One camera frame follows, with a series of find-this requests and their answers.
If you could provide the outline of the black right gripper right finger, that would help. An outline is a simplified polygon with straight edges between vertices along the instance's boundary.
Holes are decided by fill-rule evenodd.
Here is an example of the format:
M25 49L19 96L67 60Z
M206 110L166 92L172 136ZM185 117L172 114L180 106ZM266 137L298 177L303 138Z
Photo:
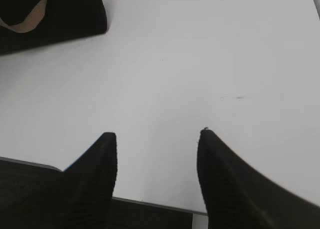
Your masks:
M212 130L200 131L197 176L210 229L318 229L320 208L277 185Z

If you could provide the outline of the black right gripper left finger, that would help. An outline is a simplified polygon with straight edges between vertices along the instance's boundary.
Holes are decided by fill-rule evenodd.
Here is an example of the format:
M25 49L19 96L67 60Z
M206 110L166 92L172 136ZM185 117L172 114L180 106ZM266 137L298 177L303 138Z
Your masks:
M63 171L62 229L105 229L118 172L117 136L104 132Z

